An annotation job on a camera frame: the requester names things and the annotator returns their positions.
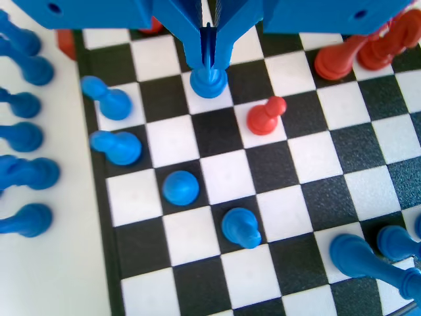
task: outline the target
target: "chessboard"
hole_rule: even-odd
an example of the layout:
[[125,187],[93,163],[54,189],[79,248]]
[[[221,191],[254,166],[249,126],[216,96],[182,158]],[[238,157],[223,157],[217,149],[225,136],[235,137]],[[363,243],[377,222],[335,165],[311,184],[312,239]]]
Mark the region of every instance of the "chessboard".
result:
[[[166,30],[74,35],[80,76],[99,77],[134,104],[112,121],[84,97],[88,134],[127,131],[143,145],[127,167],[91,152],[113,315],[377,316],[410,304],[382,281],[341,274],[328,248],[347,232],[379,254],[381,227],[411,230],[421,213],[420,46],[381,71],[355,63],[328,82],[315,56],[346,36],[263,34],[259,23],[234,45],[227,88],[203,99]],[[287,111],[273,133],[256,136],[247,112],[273,95]],[[201,189],[186,207],[162,196],[177,170]],[[223,236],[234,207],[256,215],[257,248]]]

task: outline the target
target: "blue chess piece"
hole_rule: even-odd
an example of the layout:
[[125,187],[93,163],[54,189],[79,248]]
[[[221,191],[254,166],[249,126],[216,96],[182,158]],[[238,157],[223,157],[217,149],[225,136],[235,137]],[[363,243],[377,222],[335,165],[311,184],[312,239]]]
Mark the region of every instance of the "blue chess piece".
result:
[[208,23],[204,32],[206,33],[204,68],[193,69],[190,76],[190,84],[197,95],[205,98],[214,98],[220,95],[227,83],[228,76],[225,70],[213,69],[211,54],[211,24]]
[[27,204],[14,216],[0,220],[0,234],[17,232],[32,238],[44,233],[53,221],[53,213],[44,204]]
[[41,40],[33,31],[15,26],[9,15],[0,9],[0,33],[11,41],[14,48],[25,55],[35,56],[41,50]]
[[175,171],[165,178],[162,194],[174,205],[189,205],[199,195],[199,183],[190,172]]
[[89,140],[94,150],[105,153],[107,159],[115,165],[130,165],[141,155],[142,145],[131,133],[113,134],[99,130],[92,133]]
[[383,227],[377,235],[377,246],[390,260],[400,261],[412,255],[421,259],[421,243],[413,240],[400,226]]
[[58,164],[50,159],[28,161],[12,155],[0,156],[0,190],[13,185],[43,190],[53,186],[59,176]]
[[82,78],[82,91],[99,102],[99,110],[110,120],[122,120],[132,110],[132,102],[120,89],[109,89],[101,79],[94,76]]
[[21,69],[24,79],[35,86],[44,86],[54,77],[51,63],[40,56],[27,56],[0,36],[0,56],[10,57]]
[[415,268],[402,270],[377,258],[370,246],[359,236],[342,234],[330,245],[334,265],[352,278],[378,278],[399,290],[406,299],[421,303],[421,272]]
[[10,94],[6,89],[0,88],[0,102],[9,103],[13,114],[24,119],[36,116],[41,109],[41,101],[29,92]]
[[222,219],[222,232],[230,242],[243,248],[253,249],[262,242],[257,219],[248,209],[229,210]]
[[21,122],[12,126],[0,125],[0,138],[6,139],[13,150],[27,153],[41,146],[43,134],[35,124]]

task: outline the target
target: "captured blue piece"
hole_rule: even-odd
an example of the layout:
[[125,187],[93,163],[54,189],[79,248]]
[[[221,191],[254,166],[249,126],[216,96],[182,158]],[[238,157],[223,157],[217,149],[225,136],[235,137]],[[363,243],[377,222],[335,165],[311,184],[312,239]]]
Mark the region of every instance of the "captured blue piece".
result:
[[53,213],[44,204],[27,204],[14,216],[0,220],[0,234],[17,232],[33,238],[47,231],[53,222]]
[[0,9],[0,33],[3,33],[14,48],[29,56],[35,56],[41,50],[41,40],[33,31],[20,29],[10,20],[9,15]]
[[136,136],[128,132],[113,134],[98,130],[89,137],[92,149],[105,153],[115,165],[126,166],[136,162],[142,152],[142,144]]
[[390,260],[400,261],[412,255],[421,259],[421,243],[413,240],[400,226],[383,227],[377,235],[377,246]]
[[222,232],[230,242],[243,248],[253,249],[262,242],[255,215],[241,207],[231,209],[225,214],[222,219]]
[[122,120],[129,116],[132,102],[126,92],[120,89],[109,89],[99,78],[84,76],[82,91],[88,97],[99,102],[99,110],[110,120]]
[[416,268],[402,270],[374,255],[370,246],[359,236],[342,234],[330,245],[334,265],[351,278],[378,278],[399,290],[406,299],[421,304],[421,272]]
[[1,36],[0,56],[11,58],[20,67],[24,79],[35,86],[44,86],[54,77],[53,65],[47,59],[25,55]]
[[60,168],[47,158],[32,161],[12,155],[0,156],[0,190],[9,186],[29,186],[33,190],[44,190],[56,184]]
[[10,94],[6,89],[0,88],[0,102],[7,102],[17,117],[30,119],[36,116],[41,109],[41,101],[29,92]]
[[162,185],[162,194],[171,204],[185,206],[193,203],[199,195],[199,183],[187,171],[170,173]]
[[0,125],[0,138],[4,138],[13,150],[27,153],[41,146],[43,134],[35,124],[21,122],[12,126]]

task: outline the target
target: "white table surface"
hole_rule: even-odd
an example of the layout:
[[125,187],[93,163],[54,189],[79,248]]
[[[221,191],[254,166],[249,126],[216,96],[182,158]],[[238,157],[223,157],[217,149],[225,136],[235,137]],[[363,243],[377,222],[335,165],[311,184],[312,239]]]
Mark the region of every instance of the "white table surface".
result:
[[[55,34],[38,25],[10,0],[0,0],[18,26],[35,31],[43,41],[40,55],[55,67],[53,81],[44,87],[25,82],[18,67],[0,58],[0,86],[11,93],[32,92],[43,103],[29,121],[42,127],[44,144],[19,157],[48,157],[61,166],[52,188],[33,191],[7,189],[0,198],[0,218],[14,215],[27,203],[45,203],[54,213],[51,228],[37,238],[0,235],[0,315],[110,315],[103,248],[84,112],[76,63],[56,46]],[[22,121],[0,104],[0,124]],[[0,154],[13,154],[0,140]]]

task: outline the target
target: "white square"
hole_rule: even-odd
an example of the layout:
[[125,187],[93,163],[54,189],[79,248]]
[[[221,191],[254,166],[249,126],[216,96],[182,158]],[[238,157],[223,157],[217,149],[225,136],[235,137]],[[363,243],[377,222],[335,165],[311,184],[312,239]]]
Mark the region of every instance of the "white square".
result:
[[312,225],[300,186],[257,195],[268,242],[312,232]]
[[190,115],[146,124],[154,168],[199,158]]
[[114,86],[111,89],[120,89],[127,93],[132,101],[132,112],[124,120],[110,120],[102,115],[99,110],[99,102],[95,101],[95,110],[97,113],[98,126],[100,130],[120,130],[131,126],[145,124],[145,114],[143,112],[143,102],[140,96],[139,84],[132,82],[130,84],[122,84]]
[[231,54],[231,64],[246,63],[263,59],[262,47],[256,27],[252,27],[243,34],[235,43]]
[[345,175],[360,221],[401,210],[386,166]]
[[210,204],[256,194],[243,149],[202,158],[201,165]]
[[370,122],[356,82],[318,89],[317,94],[330,130]]
[[255,105],[264,105],[268,100],[254,101],[250,103],[245,103],[241,105],[236,105],[234,107],[235,117],[237,118],[237,123],[239,127],[239,132],[241,134],[241,139],[243,140],[244,148],[250,148],[260,145],[271,144],[275,142],[280,142],[286,140],[287,136],[284,130],[284,124],[282,119],[278,117],[278,125],[275,127],[275,130],[268,135],[259,136],[250,131],[247,127],[247,114],[250,109]]
[[282,296],[286,316],[336,316],[329,285]]
[[[410,257],[401,262],[395,263],[394,266],[404,270],[413,268],[414,259]],[[409,304],[413,301],[405,300],[402,298],[402,296],[399,294],[399,290],[396,287],[382,280],[376,281],[377,287],[379,289],[380,301],[382,303],[383,315],[389,315],[390,313],[397,311],[399,308],[404,307],[406,304]]]
[[86,28],[82,32],[87,49],[120,45],[130,41],[129,31],[124,28]]
[[114,226],[162,215],[158,184],[153,169],[108,178],[107,188]]
[[300,183],[343,174],[329,132],[288,140]]
[[211,207],[164,216],[171,265],[182,265],[219,255]]
[[409,112],[421,111],[421,70],[402,72],[396,75],[396,79]]
[[322,256],[324,269],[330,284],[347,280],[349,278],[349,276],[344,275],[341,271],[339,271],[330,259],[330,244],[333,242],[335,237],[340,234],[353,234],[364,238],[360,223],[352,223],[314,232],[317,246],[320,250],[320,255]]
[[283,97],[316,89],[304,51],[269,57],[264,61],[275,95]]
[[420,143],[408,114],[374,121],[373,127],[387,164],[421,155]]
[[226,85],[224,91],[217,97],[206,99],[197,95],[190,84],[191,72],[182,74],[184,91],[186,93],[187,105],[189,106],[190,114],[197,114],[209,112],[213,110],[223,109],[225,107],[232,107],[233,102],[231,98],[231,91]]
[[181,73],[176,44],[171,35],[133,41],[131,46],[137,81]]
[[281,296],[267,244],[227,253],[221,259],[233,309]]
[[178,316],[178,298],[172,269],[163,269],[121,281],[127,316]]
[[306,51],[343,42],[341,34],[337,33],[300,33],[300,38]]

